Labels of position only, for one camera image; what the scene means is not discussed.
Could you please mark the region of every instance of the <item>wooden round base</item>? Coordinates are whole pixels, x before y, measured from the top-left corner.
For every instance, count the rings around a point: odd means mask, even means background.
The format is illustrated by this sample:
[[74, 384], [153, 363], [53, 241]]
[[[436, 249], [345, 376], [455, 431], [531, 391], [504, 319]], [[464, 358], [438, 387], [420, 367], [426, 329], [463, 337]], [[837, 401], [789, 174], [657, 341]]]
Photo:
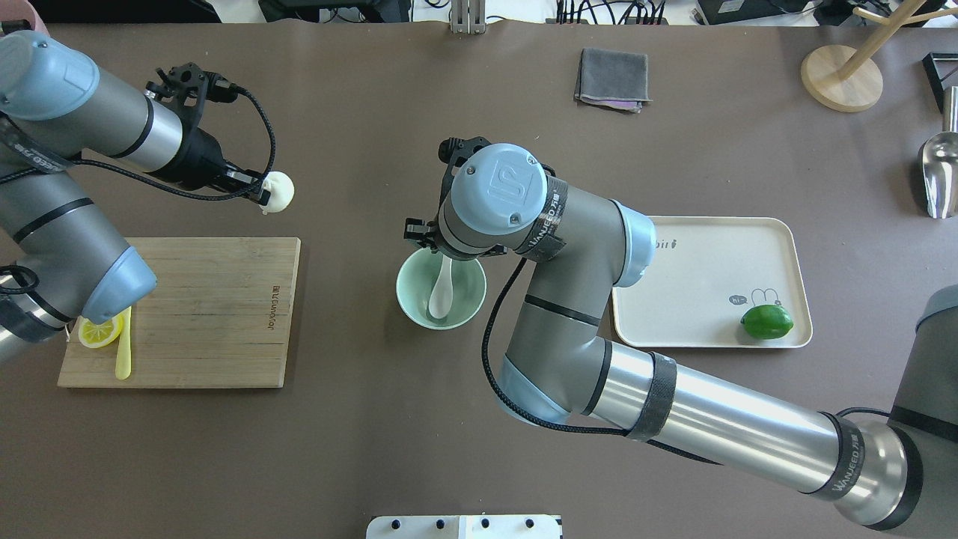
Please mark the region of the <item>wooden round base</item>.
[[865, 60], [848, 79], [838, 78], [838, 70], [854, 53], [852, 47], [828, 45], [805, 57], [802, 84], [818, 103], [841, 112], [860, 112], [878, 102], [881, 72], [871, 59]]

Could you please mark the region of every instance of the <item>white tray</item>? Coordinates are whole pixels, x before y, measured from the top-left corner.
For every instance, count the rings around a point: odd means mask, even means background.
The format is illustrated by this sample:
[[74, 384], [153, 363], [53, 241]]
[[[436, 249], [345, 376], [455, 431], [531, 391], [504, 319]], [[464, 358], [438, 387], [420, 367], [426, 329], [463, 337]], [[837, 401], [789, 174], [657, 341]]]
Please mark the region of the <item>white tray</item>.
[[[658, 244], [634, 286], [612, 291], [615, 331], [636, 347], [798, 348], [811, 316], [791, 230], [766, 217], [652, 217]], [[741, 317], [780, 301], [795, 326], [750, 337]]]

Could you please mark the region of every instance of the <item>brown table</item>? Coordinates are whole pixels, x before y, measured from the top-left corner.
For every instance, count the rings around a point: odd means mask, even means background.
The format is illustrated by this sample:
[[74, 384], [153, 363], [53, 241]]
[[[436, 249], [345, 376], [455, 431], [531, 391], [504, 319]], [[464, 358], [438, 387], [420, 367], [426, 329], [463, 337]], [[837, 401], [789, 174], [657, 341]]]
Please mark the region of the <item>brown table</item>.
[[[568, 181], [658, 215], [773, 216], [794, 235], [815, 326], [788, 351], [665, 350], [681, 363], [812, 409], [888, 409], [927, 297], [958, 280], [958, 220], [911, 183], [940, 116], [921, 58], [952, 30], [904, 29], [879, 51], [885, 93], [854, 115], [802, 88], [799, 64], [860, 29], [569, 28], [284, 22], [56, 26], [55, 37], [141, 86], [189, 60], [251, 88], [296, 181], [284, 213], [194, 202], [78, 170], [127, 236], [303, 240], [279, 390], [68, 390], [64, 344], [0, 367], [0, 535], [362, 537], [388, 514], [547, 512], [566, 537], [872, 537], [831, 507], [736, 470], [503, 413], [479, 343], [491, 306], [432, 332], [394, 294], [412, 251], [403, 219], [435, 211], [437, 144], [525, 146]], [[584, 46], [648, 53], [638, 116], [572, 99]], [[260, 167], [247, 105], [210, 105], [227, 157]], [[18, 256], [0, 238], [0, 261]], [[494, 296], [515, 257], [484, 262]], [[493, 335], [499, 356], [521, 294]], [[602, 334], [611, 337], [608, 321]]]

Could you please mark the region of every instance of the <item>robotic arm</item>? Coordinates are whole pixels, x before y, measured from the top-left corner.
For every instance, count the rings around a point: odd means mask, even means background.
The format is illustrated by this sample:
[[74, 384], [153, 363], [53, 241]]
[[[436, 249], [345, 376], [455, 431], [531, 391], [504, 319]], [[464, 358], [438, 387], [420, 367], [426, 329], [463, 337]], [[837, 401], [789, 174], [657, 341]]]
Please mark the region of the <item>robotic arm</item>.
[[[141, 92], [44, 34], [25, 30], [0, 38], [0, 226], [25, 253], [0, 268], [0, 362], [80, 314], [106, 321], [156, 286], [136, 249], [67, 168], [95, 164], [194, 199], [243, 196], [263, 213], [281, 211], [291, 200], [288, 176], [270, 172], [275, 141], [248, 91], [191, 63], [157, 72], [162, 84], [151, 82]], [[238, 95], [253, 101], [270, 132], [264, 173], [226, 161], [216, 139], [198, 127], [207, 100], [231, 103]], [[76, 159], [83, 149], [179, 189]], [[185, 193], [201, 187], [228, 195]]]
[[890, 420], [857, 424], [598, 337], [611, 288], [651, 262], [652, 222], [517, 146], [449, 139], [440, 158], [438, 215], [407, 220], [405, 237], [456, 260], [507, 248], [536, 262], [499, 376], [513, 414], [560, 430], [572, 413], [602, 419], [832, 502], [872, 529], [958, 529], [958, 286], [929, 301]]

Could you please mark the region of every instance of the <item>wooden cutting board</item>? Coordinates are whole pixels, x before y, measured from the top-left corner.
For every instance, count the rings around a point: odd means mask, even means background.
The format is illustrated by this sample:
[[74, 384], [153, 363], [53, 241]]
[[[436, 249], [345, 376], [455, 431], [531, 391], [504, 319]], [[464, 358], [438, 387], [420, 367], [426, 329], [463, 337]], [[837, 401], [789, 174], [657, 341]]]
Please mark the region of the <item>wooden cutting board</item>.
[[132, 373], [119, 340], [67, 343], [60, 387], [282, 387], [299, 238], [128, 238], [157, 286], [133, 306]]

